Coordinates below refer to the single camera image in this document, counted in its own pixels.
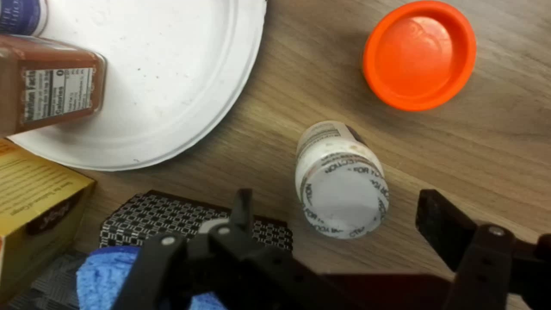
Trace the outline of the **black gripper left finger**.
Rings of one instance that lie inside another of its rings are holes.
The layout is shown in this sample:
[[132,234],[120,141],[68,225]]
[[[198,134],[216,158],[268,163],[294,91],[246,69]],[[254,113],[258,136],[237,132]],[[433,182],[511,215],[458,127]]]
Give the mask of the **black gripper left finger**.
[[241,229],[242,232],[249,232],[251,230],[251,224],[253,224],[253,191],[249,187],[241,187],[237,191],[237,201],[230,210],[230,217],[229,222]]

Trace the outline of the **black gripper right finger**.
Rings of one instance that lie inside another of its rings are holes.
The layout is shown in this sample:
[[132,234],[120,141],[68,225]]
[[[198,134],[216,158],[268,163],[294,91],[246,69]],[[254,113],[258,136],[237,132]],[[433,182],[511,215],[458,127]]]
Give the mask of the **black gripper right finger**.
[[420,191],[414,227],[451,270],[459,267],[476,230],[476,224],[437,189]]

